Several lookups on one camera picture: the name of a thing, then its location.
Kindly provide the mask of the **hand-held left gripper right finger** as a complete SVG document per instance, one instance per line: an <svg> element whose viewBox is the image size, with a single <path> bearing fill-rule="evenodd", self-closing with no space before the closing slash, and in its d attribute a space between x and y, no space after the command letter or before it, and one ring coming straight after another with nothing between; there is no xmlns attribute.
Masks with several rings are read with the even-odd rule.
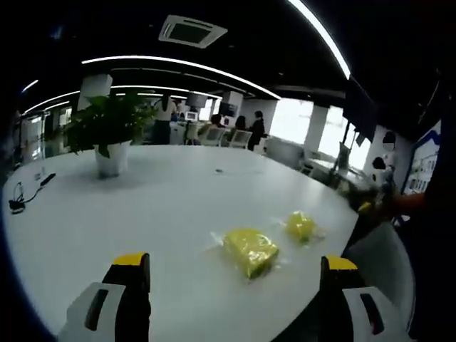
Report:
<svg viewBox="0 0 456 342"><path fill-rule="evenodd" d="M321 257L320 341L409 341L398 310L358 267L339 256Z"/></svg>

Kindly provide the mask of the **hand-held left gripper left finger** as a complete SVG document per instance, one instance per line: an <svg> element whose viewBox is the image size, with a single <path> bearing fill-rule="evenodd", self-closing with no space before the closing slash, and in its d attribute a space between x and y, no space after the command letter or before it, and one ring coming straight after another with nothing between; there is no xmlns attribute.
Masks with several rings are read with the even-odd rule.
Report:
<svg viewBox="0 0 456 342"><path fill-rule="evenodd" d="M100 282L71 303L58 341L148 341L150 255L117 257Z"/></svg>

